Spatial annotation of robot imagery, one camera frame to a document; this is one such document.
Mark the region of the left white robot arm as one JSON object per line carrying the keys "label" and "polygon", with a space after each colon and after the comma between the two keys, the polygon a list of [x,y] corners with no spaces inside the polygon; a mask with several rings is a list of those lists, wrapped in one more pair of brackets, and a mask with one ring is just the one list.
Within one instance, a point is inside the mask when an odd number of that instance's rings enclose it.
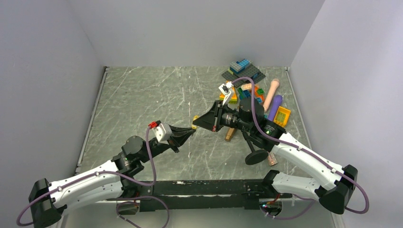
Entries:
{"label": "left white robot arm", "polygon": [[196,132],[191,127],[174,127],[160,121],[150,123],[146,133],[150,131],[154,138],[129,137],[118,155],[91,170],[59,181],[36,181],[29,195],[31,224],[46,228],[80,207],[139,197],[146,187],[156,183],[153,158],[168,149],[178,153]]}

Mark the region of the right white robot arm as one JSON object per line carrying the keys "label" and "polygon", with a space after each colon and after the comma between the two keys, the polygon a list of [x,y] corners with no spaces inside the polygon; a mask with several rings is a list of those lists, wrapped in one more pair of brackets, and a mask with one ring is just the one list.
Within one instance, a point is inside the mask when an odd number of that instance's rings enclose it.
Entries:
{"label": "right white robot arm", "polygon": [[247,165],[266,160],[270,153],[279,154],[310,176],[303,178],[269,171],[262,183],[267,197],[290,193],[316,200],[335,214],[345,212],[355,190],[351,180],[357,178],[358,170],[352,165],[342,167],[330,162],[301,144],[283,127],[265,118],[264,108],[257,101],[246,98],[241,100],[238,109],[231,109],[217,100],[207,113],[192,123],[212,132],[224,126],[242,131],[251,149],[245,158]]}

